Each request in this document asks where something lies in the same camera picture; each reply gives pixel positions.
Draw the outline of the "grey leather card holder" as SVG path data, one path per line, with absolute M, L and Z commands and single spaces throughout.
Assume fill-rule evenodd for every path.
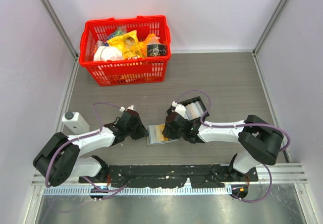
M 157 125 L 150 125 L 147 127 L 148 130 L 148 137 L 147 137 L 147 144 L 148 145 L 161 145 L 161 144 L 167 144 L 167 143 L 172 143 L 177 141 L 177 139 L 172 139 L 171 141 L 168 142 L 158 142 L 157 141 L 157 136 L 156 136 L 156 126 Z

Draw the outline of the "black card box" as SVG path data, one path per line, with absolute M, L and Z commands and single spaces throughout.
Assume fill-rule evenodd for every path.
M 194 97 L 194 98 L 191 98 L 191 99 L 187 99 L 187 100 L 183 100 L 183 101 L 181 101 L 181 102 L 177 102 L 177 103 L 180 103 L 180 104 L 182 104 L 183 106 L 186 106 L 186 105 L 188 105 L 188 104 L 190 104 L 190 103 L 193 103 L 193 102 L 196 102 L 196 101 L 199 101 L 199 103 L 200 103 L 200 106 L 201 106 L 201 108 L 203 109 L 203 111 L 204 111 L 204 113 L 205 113 L 205 111 L 206 111 L 206 106 L 204 105 L 204 103 L 203 103 L 203 101 L 202 101 L 202 99 L 201 99 L 201 97 L 200 96 L 198 96 L 198 97 Z M 171 104 L 171 107 L 167 110 L 167 114 L 168 115 L 170 115 L 171 113 L 173 113 L 172 112 L 172 104 Z

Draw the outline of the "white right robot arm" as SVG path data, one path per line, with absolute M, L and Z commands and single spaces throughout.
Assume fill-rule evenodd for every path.
M 241 144 L 244 150 L 233 156 L 228 175 L 233 181 L 242 180 L 259 164 L 275 165 L 283 142 L 282 131 L 255 115 L 233 123 L 212 123 L 202 118 L 188 120 L 178 113 L 166 117 L 163 135 L 170 139 L 183 138 L 194 143 L 229 142 Z

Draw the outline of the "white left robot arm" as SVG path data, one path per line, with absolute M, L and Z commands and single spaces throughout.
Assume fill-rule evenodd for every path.
M 108 164 L 96 155 L 84 155 L 122 143 L 127 137 L 138 140 L 148 136 L 139 113 L 131 108 L 100 129 L 81 135 L 55 133 L 33 160 L 33 166 L 45 178 L 47 187 L 57 187 L 68 178 L 102 183 L 109 175 Z

